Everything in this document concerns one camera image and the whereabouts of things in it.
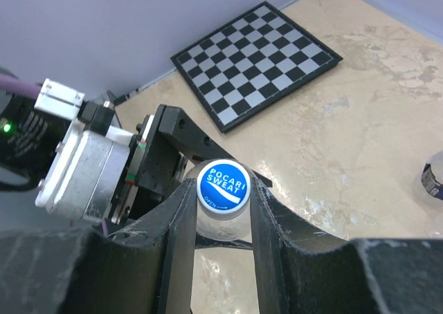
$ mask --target black square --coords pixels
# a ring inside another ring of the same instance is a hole
[[[248,35],[248,34],[251,34],[254,30],[255,30],[255,29],[252,28],[252,26],[247,25],[247,26],[243,27],[242,29],[240,29],[240,32],[241,32],[243,35],[246,36],[246,35]]]
[[[330,61],[331,57],[322,51],[321,53],[313,56],[312,60],[314,60],[318,65],[323,65]]]
[[[311,42],[306,37],[303,36],[300,39],[298,39],[297,41],[295,41],[293,44],[297,48],[303,49],[304,47],[310,45]]]
[[[264,46],[267,46],[268,44],[270,44],[270,41],[268,41],[267,39],[265,39],[264,37],[259,38],[257,41],[255,41],[254,46],[256,46],[257,48],[261,49]]]
[[[233,109],[237,113],[237,115],[241,115],[243,112],[248,111],[250,108],[251,106],[245,100],[240,100],[233,105]]]
[[[281,51],[277,51],[276,53],[273,53],[269,56],[269,60],[273,62],[274,64],[280,63],[282,60],[285,60],[286,56],[283,55]]]
[[[245,58],[246,58],[246,56],[243,54],[242,51],[237,51],[234,55],[232,55],[232,56],[229,57],[229,60],[230,60],[232,63],[236,64],[236,63],[238,63],[240,60],[243,60],[243,59],[245,59]]]
[[[279,38],[279,39],[276,39],[276,40],[273,42],[273,45],[276,46],[277,48],[281,49],[281,48],[287,46],[287,45],[290,44],[290,43],[291,43],[290,41],[288,41],[288,40],[285,39],[284,37],[281,37],[281,38]]]
[[[291,69],[289,72],[285,73],[287,75],[287,77],[289,79],[291,79],[292,81],[297,81],[299,80],[301,77],[305,76],[305,72],[303,72],[302,70],[300,70],[299,67],[295,67],[293,69]]]
[[[274,12],[269,12],[269,13],[266,13],[262,17],[262,19],[265,20],[265,22],[270,22],[270,21],[273,21],[276,17],[277,17],[277,15]]]
[[[211,57],[211,59],[213,60],[214,63],[220,63],[225,58],[226,58],[226,55],[224,53],[222,53],[221,51]]]
[[[182,55],[180,55],[179,57],[179,62],[181,62],[182,64],[186,63],[189,59],[191,59],[191,55],[189,53],[184,53]]]
[[[226,94],[229,94],[231,91],[235,90],[235,87],[230,82],[225,82],[218,87],[218,90],[223,96],[225,96]]]
[[[221,71],[219,70],[218,67],[213,66],[211,68],[209,68],[205,74],[209,77],[209,78],[213,78],[214,76],[216,76],[217,74],[221,73]]]
[[[278,92],[278,88],[274,86],[272,82],[269,82],[266,86],[263,86],[258,91],[263,95],[264,98],[269,98]]]
[[[217,46],[223,50],[225,48],[228,48],[232,43],[228,39],[223,39],[219,43],[217,43]]]
[[[195,59],[195,61],[197,63],[201,63],[202,61],[204,61],[204,60],[206,60],[208,58],[209,58],[209,56],[207,54],[205,54],[205,53],[201,53],[201,54],[199,54],[199,55],[194,57],[194,59]]]
[[[248,80],[252,80],[254,77],[259,75],[261,72],[258,68],[255,66],[252,66],[248,68],[246,71],[243,72],[244,76],[248,78]]]
[[[288,25],[288,24],[281,25],[279,28],[277,28],[277,31],[278,31],[281,35],[287,34],[287,33],[289,33],[291,30],[293,30],[293,28],[292,28],[290,25]]]
[[[257,64],[260,60],[266,58],[260,51],[255,51],[252,55],[248,57],[248,59],[253,63]]]
[[[250,93],[256,91],[255,87],[250,82],[247,82],[243,86],[240,86],[237,90],[240,94],[242,94],[244,98]]]
[[[210,39],[205,39],[203,42],[200,43],[200,47],[202,47],[204,50],[209,48],[210,46],[213,46],[214,42],[212,42]]]
[[[269,81],[274,80],[277,77],[280,77],[283,72],[278,69],[278,67],[271,67],[269,70],[263,72],[264,76],[269,79]]]
[[[215,89],[214,84],[211,81],[205,82],[199,87],[199,90],[203,95],[209,93],[210,91],[213,91]]]
[[[196,66],[193,69],[188,71],[188,75],[190,77],[196,77],[196,76],[198,76],[198,74],[201,74],[201,73],[203,73],[203,71],[201,70],[200,66]]]
[[[272,30],[273,30],[273,28],[270,27],[270,25],[268,25],[268,24],[258,28],[259,33],[262,35],[266,35],[267,33],[271,32]]]
[[[232,79],[232,78],[235,77],[237,74],[240,74],[240,71],[239,71],[238,68],[236,68],[235,66],[232,66],[232,67],[228,68],[226,71],[224,71],[223,74],[224,74],[228,79]]]
[[[301,51],[298,51],[296,54],[289,57],[289,59],[291,61],[293,61],[294,63],[296,63],[297,65],[299,65],[299,64],[302,64],[306,59],[308,59],[308,56],[306,56]]]
[[[229,104],[227,103],[227,101],[225,101],[224,98],[221,98],[220,100],[212,104],[212,107],[216,113],[220,113],[223,110],[227,109],[229,107]]]
[[[237,30],[234,28],[234,27],[232,27],[232,26],[229,26],[229,27],[226,27],[225,29],[223,29],[222,31],[221,31],[221,33],[224,35],[224,36],[229,36],[229,35],[232,35],[233,33],[235,33]]]
[[[254,12],[252,12],[252,13],[249,13],[247,16],[245,16],[244,19],[245,19],[247,22],[251,23],[252,21],[257,20],[257,19],[258,19],[258,16],[257,16]]]
[[[250,41],[245,37],[239,39],[237,42],[234,43],[234,45],[239,49],[244,48],[245,46],[248,46],[249,44],[251,44]]]

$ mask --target clear plastic bottle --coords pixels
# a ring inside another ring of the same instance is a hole
[[[186,178],[197,179],[199,234],[232,241],[251,233],[251,178],[241,164],[227,159],[202,162],[191,169]]]
[[[429,235],[443,235],[443,151],[432,155],[413,185],[413,194],[433,217]]]

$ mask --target chessboard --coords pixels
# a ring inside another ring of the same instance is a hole
[[[171,57],[222,133],[342,59],[267,2]]]

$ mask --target table surface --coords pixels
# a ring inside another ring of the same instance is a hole
[[[182,107],[318,227],[344,239],[427,237],[436,211],[412,184],[443,148],[443,47],[361,0],[299,0],[283,12],[344,60],[228,134],[174,73],[118,107],[124,127],[159,104]],[[196,251],[194,275],[195,314],[258,313],[251,252]]]

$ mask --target bottle cap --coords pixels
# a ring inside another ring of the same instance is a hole
[[[201,209],[213,219],[234,219],[246,208],[250,195],[251,178],[234,160],[214,160],[197,177]]]

